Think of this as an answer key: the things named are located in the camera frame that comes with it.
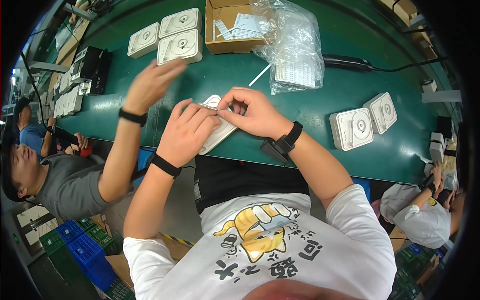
plastic bag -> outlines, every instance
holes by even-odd
[[[253,52],[272,64],[272,95],[322,87],[324,60],[315,16],[286,0],[250,0],[265,41]]]
[[[57,52],[60,51],[60,49],[63,47],[63,44],[65,44],[65,41],[69,36],[70,36],[70,31],[68,30],[67,27],[57,32],[57,34],[55,35],[55,48],[57,49]]]

green plastic crate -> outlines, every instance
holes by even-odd
[[[115,280],[105,293],[113,300],[135,300],[135,294],[121,279]]]
[[[89,229],[92,227],[96,226],[96,223],[92,218],[81,218],[81,219],[76,219],[75,222],[80,226],[80,228],[84,231],[87,232]]]
[[[48,256],[55,252],[58,248],[65,245],[65,242],[61,239],[60,235],[56,230],[51,230],[46,234],[42,235],[40,238],[40,242],[42,243],[43,249]]]
[[[77,280],[85,277],[65,243],[48,257],[68,284],[73,285]]]
[[[112,239],[110,235],[103,231],[102,228],[96,226],[89,229],[86,233],[105,250],[106,255],[120,254],[121,246],[116,240]]]

black shorts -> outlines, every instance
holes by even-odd
[[[193,191],[199,214],[210,206],[236,197],[269,193],[310,195],[296,168],[197,155]]]

white turntable device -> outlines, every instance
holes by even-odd
[[[196,7],[163,18],[158,37],[163,39],[190,29],[202,31],[202,15]]]
[[[137,31],[130,36],[128,43],[127,55],[133,59],[137,59],[147,53],[150,53],[158,47],[160,38],[158,37],[158,22]]]
[[[211,95],[206,101],[204,101],[204,104],[216,108],[221,99],[222,98],[219,95]],[[202,147],[202,149],[200,149],[198,154],[207,154],[208,152],[210,152],[210,150],[215,148],[215,146],[217,146],[221,141],[225,140],[232,132],[237,129],[236,126],[228,123],[224,119],[220,117],[218,118],[222,122],[220,127],[208,137],[208,139],[204,143],[204,146]]]
[[[197,29],[166,37],[158,43],[156,64],[161,65],[176,58],[182,58],[187,63],[201,61],[202,46],[202,36]]]
[[[396,121],[396,111],[389,93],[380,93],[362,107],[368,108],[373,133],[383,134]]]
[[[372,122],[366,108],[330,115],[335,148],[348,151],[373,141]]]

black cap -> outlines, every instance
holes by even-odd
[[[18,191],[13,186],[12,183],[12,168],[10,164],[10,152],[12,151],[12,145],[15,140],[12,134],[12,128],[10,125],[6,124],[5,129],[3,130],[3,135],[1,137],[1,149],[0,149],[0,160],[1,160],[1,187],[5,195],[12,201],[22,202],[25,200],[25,197],[19,198]]]
[[[13,124],[17,125],[18,123],[18,115],[22,112],[22,110],[30,103],[30,100],[21,97],[18,99],[17,104],[15,104],[15,108],[13,109]]]

